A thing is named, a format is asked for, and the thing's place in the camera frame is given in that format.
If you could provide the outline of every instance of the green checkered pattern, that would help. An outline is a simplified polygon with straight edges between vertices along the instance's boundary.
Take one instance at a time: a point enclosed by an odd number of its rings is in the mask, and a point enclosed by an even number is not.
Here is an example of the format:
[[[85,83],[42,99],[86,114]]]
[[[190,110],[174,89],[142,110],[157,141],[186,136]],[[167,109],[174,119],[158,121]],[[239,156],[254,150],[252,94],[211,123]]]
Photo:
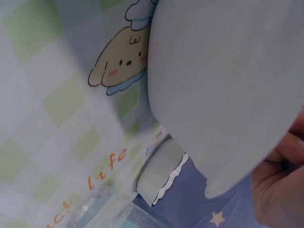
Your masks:
[[[132,195],[147,145],[161,129],[146,102],[145,80],[107,97],[87,77],[128,23],[124,13],[134,2],[1,3],[1,228],[65,228],[63,202],[72,202],[71,211],[78,206],[90,194],[88,177],[95,188],[109,184]],[[127,156],[111,171],[109,155],[117,159],[123,148]],[[97,180],[101,171],[105,179]]]

